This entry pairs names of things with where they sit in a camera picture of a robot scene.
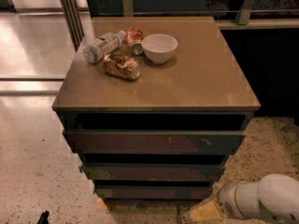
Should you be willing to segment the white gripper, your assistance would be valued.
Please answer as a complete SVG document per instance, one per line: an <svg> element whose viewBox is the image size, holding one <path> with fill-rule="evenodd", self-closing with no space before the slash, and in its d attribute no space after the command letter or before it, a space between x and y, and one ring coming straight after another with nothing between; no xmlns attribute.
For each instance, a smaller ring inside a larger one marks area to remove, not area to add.
<svg viewBox="0 0 299 224"><path fill-rule="evenodd" d="M222 219L222 212L229 218L245 219L247 198L245 181L229 182L220 188L217 203L205 199L185 211L181 219L192 224L214 221Z"/></svg>

